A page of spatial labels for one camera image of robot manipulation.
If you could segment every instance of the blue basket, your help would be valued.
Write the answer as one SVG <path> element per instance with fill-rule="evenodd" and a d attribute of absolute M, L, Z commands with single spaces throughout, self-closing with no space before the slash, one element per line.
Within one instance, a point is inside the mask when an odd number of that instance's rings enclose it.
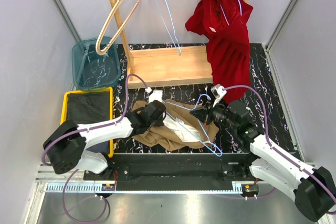
<path fill-rule="evenodd" d="M 100 49 L 111 40 L 103 37 Z M 72 78 L 79 90 L 114 87 L 121 76 L 117 47 L 113 43 L 103 55 L 96 53 L 97 39 L 84 40 L 72 49 Z"/>

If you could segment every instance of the yellow tray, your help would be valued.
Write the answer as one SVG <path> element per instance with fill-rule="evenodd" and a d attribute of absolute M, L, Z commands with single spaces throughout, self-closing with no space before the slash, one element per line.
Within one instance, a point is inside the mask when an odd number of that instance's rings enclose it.
<path fill-rule="evenodd" d="M 63 99 L 63 107 L 62 107 L 62 115 L 61 115 L 61 124 L 64 123 L 67 119 L 67 112 L 68 112 L 68 95 L 69 94 L 85 94 L 85 93 L 98 93 L 98 92 L 110 92 L 110 120 L 113 119 L 113 89 L 111 87 L 97 90 L 97 91 L 81 91 L 81 90 L 76 90 L 76 91 L 69 91 L 64 94 L 64 99 Z M 113 156 L 113 140 L 110 140 L 110 153 L 108 155 L 109 157 Z"/>

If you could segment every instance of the clothing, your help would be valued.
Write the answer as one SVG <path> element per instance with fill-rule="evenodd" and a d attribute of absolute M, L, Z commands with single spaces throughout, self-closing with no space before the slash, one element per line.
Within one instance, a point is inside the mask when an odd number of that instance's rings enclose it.
<path fill-rule="evenodd" d="M 246 23 L 252 10 L 253 7 L 243 0 L 201 0 L 186 22 L 188 31 L 209 39 L 206 53 L 214 85 L 250 86 L 250 43 Z M 245 91 L 244 88 L 228 90 L 224 100 L 228 104 L 239 100 Z"/>
<path fill-rule="evenodd" d="M 177 119 L 185 127 L 189 128 L 189 130 L 193 131 L 193 134 L 196 135 L 197 138 L 200 138 L 203 142 L 208 141 L 197 118 L 190 115 L 188 110 L 168 104 L 167 102 L 171 102 L 189 109 L 192 109 L 194 105 L 183 104 L 169 99 L 165 100 L 165 102 L 166 111 L 172 117 Z M 145 107 L 146 105 L 147 103 L 145 101 L 137 101 L 133 106 L 132 111 L 140 107 Z M 172 121 L 173 120 L 170 120 L 170 117 L 167 115 L 166 119 L 164 120 L 165 126 L 151 127 L 144 134 L 136 135 L 133 138 L 149 147 L 160 144 L 168 151 L 174 151 L 185 146 L 189 146 L 191 148 L 204 147 L 199 139 L 196 139 L 192 134 L 187 132 L 178 123 L 172 124 Z M 212 122 L 210 125 L 203 125 L 203 127 L 209 136 L 210 142 L 214 142 L 215 136 L 218 132 L 217 126 Z"/>

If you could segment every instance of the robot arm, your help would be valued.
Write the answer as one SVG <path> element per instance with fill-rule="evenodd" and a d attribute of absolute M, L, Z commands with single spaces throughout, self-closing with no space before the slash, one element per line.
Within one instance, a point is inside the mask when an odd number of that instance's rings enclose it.
<path fill-rule="evenodd" d="M 249 111 L 242 102 L 235 101 L 227 107 L 218 103 L 226 93 L 224 88 L 215 86 L 212 92 L 217 97 L 214 103 L 207 102 L 203 107 L 190 113 L 206 124 L 214 121 L 227 127 L 242 150 L 250 153 L 239 164 L 241 174 L 244 176 L 249 173 L 285 193 L 295 202 L 300 212 L 311 221 L 318 221 L 326 214 L 334 206 L 332 198 L 303 171 L 313 174 L 333 195 L 336 195 L 330 172 L 324 167 L 315 169 L 305 164 L 273 141 L 270 141 L 271 146 L 276 148 L 270 147 L 266 136 L 253 125 Z M 140 109 L 140 113 L 129 112 L 122 119 L 88 125 L 76 125 L 72 121 L 63 123 L 43 144 L 46 149 L 59 137 L 69 132 L 78 132 L 57 142 L 47 152 L 55 173 L 63 174 L 78 168 L 100 174 L 102 178 L 110 177 L 112 170 L 108 167 L 112 165 L 109 164 L 107 155 L 90 152 L 87 148 L 110 139 L 142 134 L 154 125 L 163 125 L 165 106 L 161 102 L 161 96 L 154 92 L 149 101 L 146 107 Z"/>
<path fill-rule="evenodd" d="M 43 144 L 43 148 L 46 149 L 53 141 L 69 132 L 79 131 L 57 142 L 47 152 L 55 173 L 63 174 L 76 168 L 89 170 L 96 174 L 103 173 L 102 177 L 109 177 L 111 171 L 106 169 L 109 166 L 107 155 L 93 153 L 87 149 L 110 139 L 143 134 L 154 125 L 161 126 L 163 125 L 164 112 L 163 103 L 154 100 L 144 108 L 127 113 L 122 119 L 116 118 L 106 122 L 78 125 L 69 120 L 50 136 Z"/>
<path fill-rule="evenodd" d="M 212 92 L 221 99 L 226 91 L 216 85 Z M 226 106 L 216 99 L 214 103 L 208 101 L 190 113 L 206 124 L 215 121 L 227 127 L 242 150 L 250 153 L 239 163 L 241 174 L 251 174 L 282 191 L 309 220 L 318 221 L 334 206 L 333 199 L 308 174 L 321 181 L 335 196 L 336 187 L 330 172 L 324 167 L 315 169 L 298 160 L 272 140 L 269 144 L 266 136 L 253 125 L 244 103 L 234 101 Z"/>

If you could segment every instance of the metal floor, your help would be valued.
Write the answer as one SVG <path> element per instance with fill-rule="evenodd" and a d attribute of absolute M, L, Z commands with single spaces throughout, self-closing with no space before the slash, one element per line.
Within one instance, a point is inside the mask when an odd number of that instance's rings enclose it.
<path fill-rule="evenodd" d="M 260 185 L 260 195 L 271 190 Z M 67 194 L 68 209 L 88 194 Z M 280 191 L 258 200 L 232 200 L 216 195 L 130 195 L 115 194 L 108 198 L 107 212 L 98 223 L 148 223 L 148 224 L 312 224 L 296 209 L 294 203 Z M 103 202 L 90 199 L 71 214 L 80 220 L 92 220 L 99 216 Z M 63 214 L 61 194 L 47 193 L 40 212 L 39 224 L 76 223 Z"/>

